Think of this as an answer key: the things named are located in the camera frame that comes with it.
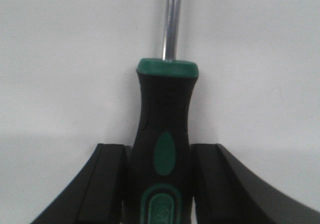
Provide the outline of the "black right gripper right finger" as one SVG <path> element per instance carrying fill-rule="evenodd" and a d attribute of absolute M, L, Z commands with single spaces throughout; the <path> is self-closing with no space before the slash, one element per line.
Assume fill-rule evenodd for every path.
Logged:
<path fill-rule="evenodd" d="M 277 190 L 221 144 L 195 144 L 199 224 L 318 224 L 320 213 Z"/>

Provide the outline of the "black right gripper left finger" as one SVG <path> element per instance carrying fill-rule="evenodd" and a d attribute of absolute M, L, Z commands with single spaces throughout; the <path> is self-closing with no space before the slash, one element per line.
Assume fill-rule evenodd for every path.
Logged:
<path fill-rule="evenodd" d="M 35 224 L 119 224 L 127 167 L 121 144 L 98 144 L 84 167 Z"/>

